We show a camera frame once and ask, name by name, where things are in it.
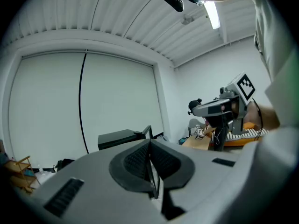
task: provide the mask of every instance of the fluorescent light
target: fluorescent light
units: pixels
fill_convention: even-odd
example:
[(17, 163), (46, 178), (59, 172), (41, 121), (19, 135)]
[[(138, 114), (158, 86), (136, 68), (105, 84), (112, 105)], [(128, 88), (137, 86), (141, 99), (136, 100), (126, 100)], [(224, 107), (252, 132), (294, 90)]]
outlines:
[(206, 12), (210, 18), (212, 28), (215, 30), (220, 27), (220, 21), (217, 13), (217, 9), (214, 2), (205, 2)]

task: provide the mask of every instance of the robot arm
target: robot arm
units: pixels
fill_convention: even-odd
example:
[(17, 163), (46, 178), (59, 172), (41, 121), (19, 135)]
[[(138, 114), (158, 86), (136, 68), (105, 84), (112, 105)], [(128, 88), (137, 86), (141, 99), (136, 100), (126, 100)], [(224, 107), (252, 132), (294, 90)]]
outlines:
[[(243, 118), (247, 112), (247, 105), (255, 93), (255, 88), (245, 72), (236, 76), (226, 87), (220, 88), (217, 100), (206, 104), (199, 104), (191, 109), (194, 116), (205, 117), (212, 127), (228, 126), (234, 135), (246, 133), (243, 131)], [(233, 113), (232, 103), (239, 107), (238, 114)]]

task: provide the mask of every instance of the wooden shelf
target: wooden shelf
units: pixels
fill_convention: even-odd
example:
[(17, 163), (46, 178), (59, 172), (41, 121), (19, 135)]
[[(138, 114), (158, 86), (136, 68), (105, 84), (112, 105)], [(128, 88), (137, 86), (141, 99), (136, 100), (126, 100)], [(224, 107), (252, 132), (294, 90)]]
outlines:
[(25, 179), (23, 178), (19, 178), (16, 176), (11, 176), (10, 177), (10, 181), (13, 183), (13, 185), (20, 187), (20, 188), (27, 188), (30, 187), (30, 185), (35, 181), (35, 177), (31, 177), (31, 176), (25, 176)]
[(21, 173), (30, 167), (30, 164), (28, 163), (20, 163), (20, 167), (21, 167), (20, 170), (19, 165), (15, 165), (15, 163), (16, 163), (15, 161), (10, 160), (6, 164), (4, 164), (4, 167), (6, 167), (9, 171), (16, 172), (16, 173)]

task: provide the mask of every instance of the wooden chair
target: wooden chair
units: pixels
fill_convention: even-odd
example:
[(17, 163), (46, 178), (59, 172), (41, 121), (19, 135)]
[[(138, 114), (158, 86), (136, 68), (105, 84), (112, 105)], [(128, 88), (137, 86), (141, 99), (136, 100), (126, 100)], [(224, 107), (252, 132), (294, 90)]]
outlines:
[[(38, 181), (35, 173), (33, 172), (29, 158), (30, 156), (27, 156), (26, 158), (23, 158), (18, 162), (10, 160), (6, 164), (4, 164), (4, 167), (7, 168), (9, 172), (12, 174), (12, 176), (10, 177), (10, 181), (14, 186), (19, 187), (28, 193), (32, 193), (33, 189), (30, 187), (30, 185), (35, 180), (37, 180), (39, 185), (41, 184)], [(33, 176), (24, 174), (24, 172), (29, 168), (31, 169)]]

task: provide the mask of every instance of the desk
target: desk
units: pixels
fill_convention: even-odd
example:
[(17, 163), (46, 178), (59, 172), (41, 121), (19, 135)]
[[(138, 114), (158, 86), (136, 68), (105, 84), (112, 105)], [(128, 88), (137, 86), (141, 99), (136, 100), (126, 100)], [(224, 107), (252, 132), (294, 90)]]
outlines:
[(182, 146), (208, 150), (211, 138), (205, 136), (202, 139), (195, 139), (195, 137), (196, 136), (189, 137)]

